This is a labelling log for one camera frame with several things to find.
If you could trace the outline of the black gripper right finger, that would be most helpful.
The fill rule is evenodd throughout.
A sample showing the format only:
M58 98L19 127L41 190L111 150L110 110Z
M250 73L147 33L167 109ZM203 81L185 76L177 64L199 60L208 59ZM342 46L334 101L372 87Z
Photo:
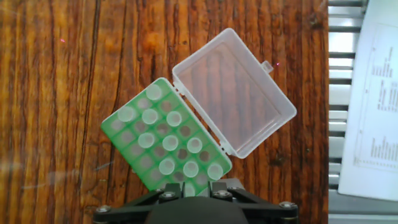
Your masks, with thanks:
M298 205L293 202L273 204L254 195L237 182L212 182L211 198L226 202L222 209L240 214L248 223L297 223Z

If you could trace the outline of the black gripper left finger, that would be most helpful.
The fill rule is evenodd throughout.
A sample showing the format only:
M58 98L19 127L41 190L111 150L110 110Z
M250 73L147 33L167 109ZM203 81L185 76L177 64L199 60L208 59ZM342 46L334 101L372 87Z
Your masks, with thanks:
M93 214L93 223L144 223L156 206L181 198L184 198L183 182L166 184L165 187L152 190L121 207L98 207Z

